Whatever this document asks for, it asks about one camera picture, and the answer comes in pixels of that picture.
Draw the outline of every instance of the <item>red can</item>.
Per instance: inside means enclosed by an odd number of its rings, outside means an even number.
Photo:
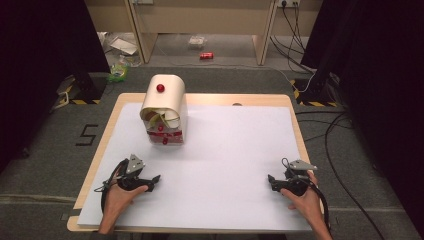
[[[213,59],[213,52],[201,53],[200,59]]]

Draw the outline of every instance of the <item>black curtain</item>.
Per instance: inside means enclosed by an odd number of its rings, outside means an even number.
[[[321,63],[348,2],[324,0],[304,64]],[[346,29],[351,37],[339,42],[345,46],[331,71],[341,78],[365,146],[424,237],[424,4],[358,2],[363,8],[357,25]]]
[[[28,147],[69,75],[109,72],[83,0],[2,2],[0,171]]]

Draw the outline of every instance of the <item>red button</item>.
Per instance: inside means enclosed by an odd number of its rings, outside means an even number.
[[[163,86],[163,84],[158,84],[156,90],[158,90],[158,92],[163,92],[165,91],[165,86]]]

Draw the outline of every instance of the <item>gray carpet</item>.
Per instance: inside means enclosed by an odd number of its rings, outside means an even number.
[[[146,92],[155,74],[180,76],[188,93],[287,94],[293,100],[295,112],[343,110],[297,105],[290,84],[275,70],[131,68],[124,82],[106,87],[99,105],[68,105],[54,111],[28,146],[29,157],[15,159],[0,175],[0,239],[88,238],[87,234],[69,232],[63,214],[73,207],[117,97],[124,92]],[[305,77],[287,74],[290,79]],[[370,222],[337,181],[327,159],[322,135],[336,116],[334,113],[297,116],[310,160],[319,168],[316,175],[330,206],[333,236],[378,239]],[[89,138],[80,137],[86,124],[97,125],[86,131],[96,137],[90,146],[76,146],[90,142]],[[338,124],[329,134],[328,149],[346,187],[385,239],[420,239],[390,185],[373,168],[348,116]],[[305,233],[289,233],[287,237],[313,239]],[[120,239],[129,238],[129,234],[120,234]]]

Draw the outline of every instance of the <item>hand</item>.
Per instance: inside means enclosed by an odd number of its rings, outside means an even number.
[[[317,185],[318,180],[315,178],[315,175],[309,171],[308,175],[311,181]],[[290,210],[299,210],[306,221],[308,221],[317,239],[332,239],[321,213],[320,199],[312,188],[308,187],[305,194],[300,197],[285,188],[282,188],[280,192],[292,201],[292,204],[288,208]]]
[[[133,199],[139,194],[147,191],[148,186],[140,186],[132,191],[126,191],[118,186],[112,184],[110,187],[105,201],[103,211],[103,218],[100,223],[99,233],[111,234],[115,228],[115,222],[118,217],[133,203]]]

